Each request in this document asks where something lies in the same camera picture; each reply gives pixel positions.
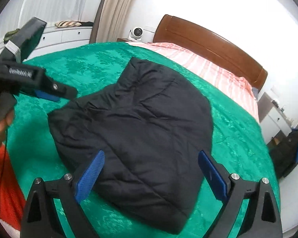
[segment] nightstand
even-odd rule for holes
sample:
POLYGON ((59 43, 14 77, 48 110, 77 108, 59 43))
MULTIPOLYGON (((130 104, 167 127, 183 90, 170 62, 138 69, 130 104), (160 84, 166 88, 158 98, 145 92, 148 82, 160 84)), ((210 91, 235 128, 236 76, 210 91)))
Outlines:
POLYGON ((120 37, 118 37, 117 40, 116 40, 116 42, 134 42, 134 41, 133 40, 129 40, 127 38, 120 38, 120 37))
POLYGON ((266 144, 279 132, 282 132, 285 136, 288 136, 291 132, 291 122, 286 115, 272 103, 272 99, 267 93, 264 93, 258 101, 258 115, 261 133, 266 144))

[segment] beige curtain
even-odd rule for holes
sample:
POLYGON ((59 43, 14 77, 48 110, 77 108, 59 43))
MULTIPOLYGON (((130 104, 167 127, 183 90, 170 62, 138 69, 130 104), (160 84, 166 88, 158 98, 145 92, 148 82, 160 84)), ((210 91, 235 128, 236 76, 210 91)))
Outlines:
POLYGON ((115 42, 120 37, 132 0, 105 0, 96 42, 115 42))

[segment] wooden headboard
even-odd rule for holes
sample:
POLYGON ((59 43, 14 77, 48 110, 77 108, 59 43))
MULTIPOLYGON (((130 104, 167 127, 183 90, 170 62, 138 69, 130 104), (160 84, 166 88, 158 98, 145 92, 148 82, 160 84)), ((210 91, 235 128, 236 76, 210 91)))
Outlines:
POLYGON ((163 17, 153 42, 174 43, 189 49, 236 76, 246 78, 259 90, 268 75, 258 62, 230 41, 206 28, 174 16, 166 14, 163 17))

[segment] green bedspread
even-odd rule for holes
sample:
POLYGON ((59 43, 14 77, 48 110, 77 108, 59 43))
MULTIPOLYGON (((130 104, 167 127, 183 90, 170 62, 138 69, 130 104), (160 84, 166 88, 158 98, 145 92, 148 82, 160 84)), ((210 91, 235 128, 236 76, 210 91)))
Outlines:
MULTIPOLYGON (((278 182, 258 123, 221 91, 177 63, 153 51, 125 43, 86 45, 40 56, 27 63, 45 67, 48 75, 75 86, 79 96, 84 96, 115 83, 132 56, 178 71, 210 100, 214 121, 212 155, 229 172, 236 172, 243 179, 258 181, 261 177, 267 177, 279 204, 278 182)), ((47 121, 48 112, 66 103, 63 99, 55 103, 24 95, 18 97, 15 121, 9 129, 8 150, 26 197, 36 177, 53 180, 67 172, 56 152, 47 121)), ((124 216, 95 193, 81 205, 101 238, 197 238, 204 235, 222 204, 215 200, 204 180, 196 207, 178 236, 124 216)), ((236 237, 246 207, 247 202, 244 202, 230 237, 236 237)), ((59 200, 56 200, 56 208, 68 238, 74 237, 59 200)))

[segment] silver screw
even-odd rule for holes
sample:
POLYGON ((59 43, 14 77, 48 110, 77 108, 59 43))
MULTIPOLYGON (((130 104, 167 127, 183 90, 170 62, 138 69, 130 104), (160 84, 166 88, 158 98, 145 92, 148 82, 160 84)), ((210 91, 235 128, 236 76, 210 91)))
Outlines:
POLYGON ((73 176, 70 173, 64 175, 65 180, 70 180, 70 179, 72 179, 72 177, 73 176))
POLYGON ((35 183, 35 184, 39 184, 41 181, 42 181, 41 178, 35 178, 34 183, 35 183))
POLYGON ((268 183, 269 183, 269 180, 268 180, 267 178, 263 178, 263 179, 262 179, 262 182, 263 182, 264 184, 268 184, 268 183))
POLYGON ((240 176, 238 174, 231 174, 231 177, 234 179, 234 180, 238 180, 240 178, 240 176))

